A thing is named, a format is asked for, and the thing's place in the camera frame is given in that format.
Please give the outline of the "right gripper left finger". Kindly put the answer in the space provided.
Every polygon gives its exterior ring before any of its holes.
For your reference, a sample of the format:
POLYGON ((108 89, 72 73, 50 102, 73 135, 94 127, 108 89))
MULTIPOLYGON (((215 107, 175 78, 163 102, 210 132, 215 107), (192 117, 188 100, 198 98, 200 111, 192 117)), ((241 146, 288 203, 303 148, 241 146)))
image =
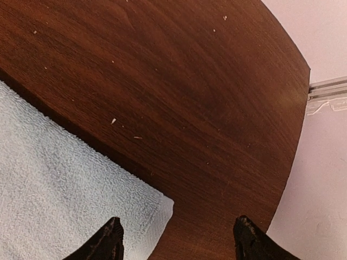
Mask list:
POLYGON ((110 218, 88 241, 64 260, 124 259, 124 229, 120 218, 110 218))

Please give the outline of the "light blue towel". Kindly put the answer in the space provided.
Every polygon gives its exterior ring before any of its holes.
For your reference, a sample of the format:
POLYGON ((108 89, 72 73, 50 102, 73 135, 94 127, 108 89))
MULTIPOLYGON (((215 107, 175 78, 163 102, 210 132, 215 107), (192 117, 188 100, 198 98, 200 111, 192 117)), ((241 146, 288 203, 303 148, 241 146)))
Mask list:
POLYGON ((1 84, 1 259, 62 259, 110 218, 148 259, 174 201, 1 84))

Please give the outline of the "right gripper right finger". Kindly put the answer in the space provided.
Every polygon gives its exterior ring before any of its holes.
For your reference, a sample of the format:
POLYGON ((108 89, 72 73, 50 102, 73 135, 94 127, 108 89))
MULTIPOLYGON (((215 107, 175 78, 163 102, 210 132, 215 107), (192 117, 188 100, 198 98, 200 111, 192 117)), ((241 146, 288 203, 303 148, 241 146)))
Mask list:
POLYGON ((237 260, 299 260, 280 247, 245 215, 236 218, 233 236, 237 260))

